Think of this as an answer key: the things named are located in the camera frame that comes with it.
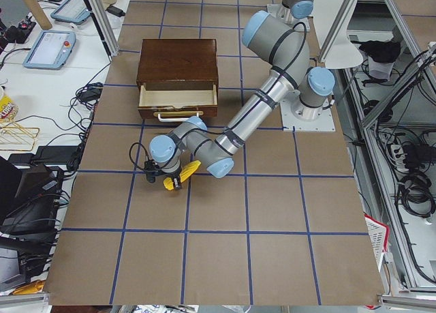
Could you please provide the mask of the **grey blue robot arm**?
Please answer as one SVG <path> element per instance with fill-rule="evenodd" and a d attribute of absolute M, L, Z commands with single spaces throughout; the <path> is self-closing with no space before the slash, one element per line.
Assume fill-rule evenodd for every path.
<path fill-rule="evenodd" d="M 313 11 L 313 0 L 282 0 L 282 6 L 296 19 L 308 17 Z"/>
<path fill-rule="evenodd" d="M 256 12 L 243 31 L 243 44 L 270 64 L 268 78 L 229 124 L 209 136 L 200 117 L 192 116 L 171 132 L 154 137 L 149 144 L 144 173 L 149 183 L 165 177 L 169 190 L 179 189 L 200 165 L 220 179 L 234 167 L 233 155 L 280 104 L 298 92 L 295 116 L 306 120 L 323 110 L 335 85 L 333 73 L 324 67 L 310 67 L 307 34 L 299 33 L 268 12 Z"/>

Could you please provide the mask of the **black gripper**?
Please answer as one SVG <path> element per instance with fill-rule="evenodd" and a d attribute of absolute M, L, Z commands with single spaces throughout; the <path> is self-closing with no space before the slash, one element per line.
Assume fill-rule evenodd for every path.
<path fill-rule="evenodd" d="M 163 181 L 164 184 L 172 184 L 174 190 L 180 190 L 182 188 L 181 165 L 173 166 L 171 168 L 162 168 L 161 171 L 165 176 Z"/>

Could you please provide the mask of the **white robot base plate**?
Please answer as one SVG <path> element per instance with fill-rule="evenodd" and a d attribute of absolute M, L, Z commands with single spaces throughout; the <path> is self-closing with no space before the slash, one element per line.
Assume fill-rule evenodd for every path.
<path fill-rule="evenodd" d="M 334 132 L 335 126 L 331 110 L 325 106 L 307 108 L 298 96 L 287 96 L 280 103 L 284 131 L 295 132 Z"/>

